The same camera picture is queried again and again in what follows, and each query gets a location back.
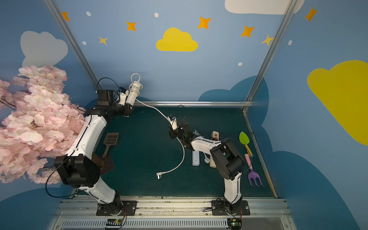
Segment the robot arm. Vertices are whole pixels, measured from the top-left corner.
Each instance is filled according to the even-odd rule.
[[[185,148],[212,155],[217,170],[224,178],[224,203],[231,213],[240,205],[240,177],[245,164],[245,158],[239,153],[231,140],[214,141],[193,133],[187,123],[177,125],[176,118],[171,117],[170,137],[182,142]]]
[[[64,184],[84,190],[98,200],[96,215],[124,215],[120,196],[100,177],[100,168],[92,162],[94,152],[107,121],[117,115],[128,117],[139,89],[127,91],[120,87],[114,100],[112,90],[97,90],[97,105],[86,112],[85,124],[77,139],[64,156],[55,158],[54,165]]]

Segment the dark green floor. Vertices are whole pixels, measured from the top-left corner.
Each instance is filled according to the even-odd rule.
[[[176,108],[159,108],[165,115],[176,114]],[[245,119],[238,108],[186,108],[185,120],[205,138],[212,131],[218,131],[220,138],[238,140],[244,131],[249,136]],[[179,108],[179,118],[184,109]],[[224,179],[217,169],[211,168],[200,155],[200,165],[192,166],[192,152],[185,150],[182,165],[171,173],[157,179],[156,173],[176,167],[183,151],[179,142],[170,139],[168,122],[154,109],[136,107],[130,117],[118,117],[107,124],[105,133],[97,146],[96,153],[102,155],[105,150],[103,140],[108,132],[119,132],[118,143],[111,146],[111,155],[116,168],[102,176],[103,180],[120,195],[133,196],[185,196],[185,197],[221,197],[224,194]],[[238,149],[245,153],[240,144]],[[258,159],[253,143],[249,144],[254,157],[253,169],[259,173],[265,187],[251,187],[248,173],[243,172],[241,193],[243,197],[273,197]]]

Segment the yellow star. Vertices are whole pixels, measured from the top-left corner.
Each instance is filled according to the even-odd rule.
[[[309,11],[309,14],[305,17],[307,19],[309,19],[309,21],[312,20],[313,16],[315,15],[315,13],[317,13],[318,10],[313,10],[313,7],[311,8],[311,10]]]
[[[70,21],[68,18],[68,12],[62,12],[63,17],[65,18],[65,20]]]
[[[201,22],[200,22],[200,24],[199,24],[199,26],[198,26],[198,29],[199,28],[206,28],[206,29],[208,29],[208,22],[211,20],[210,18],[207,18],[207,19],[204,19],[204,18],[202,18],[202,17],[200,17],[201,18]]]
[[[273,38],[270,38],[268,35],[267,35],[267,39],[262,41],[261,43],[267,43],[267,46],[270,45],[270,41],[272,40]]]
[[[252,32],[253,29],[254,29],[254,27],[253,28],[249,28],[249,27],[245,26],[244,27],[244,32],[241,34],[241,37],[243,37],[243,36],[250,37],[251,36],[251,32]]]
[[[107,38],[102,39],[100,36],[98,36],[98,37],[100,38],[100,42],[99,42],[99,43],[104,43],[105,45],[107,45],[107,44],[106,44],[106,40],[107,40]]]
[[[127,21],[127,23],[128,23],[128,31],[129,31],[129,30],[134,30],[134,31],[136,31],[136,30],[135,30],[135,22],[130,23],[130,22],[128,22],[128,21]]]

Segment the cat litter scoop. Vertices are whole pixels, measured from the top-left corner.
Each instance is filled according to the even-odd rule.
[[[118,137],[119,137],[118,132],[108,132],[106,134],[105,140],[103,141],[103,143],[106,145],[106,149],[102,155],[102,158],[106,158],[110,146],[116,145]]]

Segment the white power cord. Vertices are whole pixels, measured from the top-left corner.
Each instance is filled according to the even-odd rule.
[[[170,122],[170,119],[168,118],[168,117],[166,117],[160,110],[158,110],[156,107],[153,107],[153,106],[149,106],[149,105],[147,105],[147,104],[145,104],[145,103],[143,103],[143,102],[141,102],[140,100],[138,100],[138,99],[136,99],[136,101],[138,101],[139,103],[141,103],[142,105],[145,105],[145,106],[147,106],[147,107],[149,107],[149,108],[153,108],[153,109],[155,109],[155,110],[157,110],[169,123],[170,123],[170,125],[171,125],[171,122]],[[169,172],[172,172],[172,171],[174,171],[175,169],[177,169],[182,163],[183,163],[183,161],[184,161],[184,158],[185,158],[185,149],[184,149],[184,146],[183,146],[183,144],[181,143],[181,141],[179,140],[179,138],[178,137],[176,137],[176,139],[178,140],[178,142],[180,143],[180,145],[181,145],[181,147],[183,148],[183,159],[181,160],[181,162],[180,162],[180,164],[178,164],[178,166],[176,166],[175,168],[173,168],[172,170],[169,170],[169,171],[166,171],[166,172],[159,172],[159,173],[156,173],[156,176],[157,176],[157,178],[158,179],[160,179],[161,178],[161,176],[162,176],[162,174],[165,174],[165,173],[169,173]]]
[[[135,74],[139,76],[138,81],[133,81],[133,76]],[[135,102],[135,100],[137,99],[137,97],[139,95],[139,90],[141,90],[143,88],[142,83],[139,82],[141,80],[141,76],[137,73],[135,73],[135,74],[132,74],[130,76],[130,80],[132,81],[132,84],[130,84],[129,88],[128,88],[129,93],[128,93],[128,98],[127,98],[126,103],[130,104],[130,105],[134,105],[134,102]]]
[[[138,81],[133,81],[133,76],[135,74],[139,76]],[[141,80],[141,76],[139,74],[137,74],[137,73],[135,73],[135,74],[132,74],[130,76],[130,80],[131,80],[132,84],[129,85],[128,90],[129,90],[129,92],[131,92],[131,91],[136,92],[137,93],[137,96],[138,96],[139,95],[139,90],[141,90],[143,88],[143,85],[142,85],[142,83],[139,82]]]

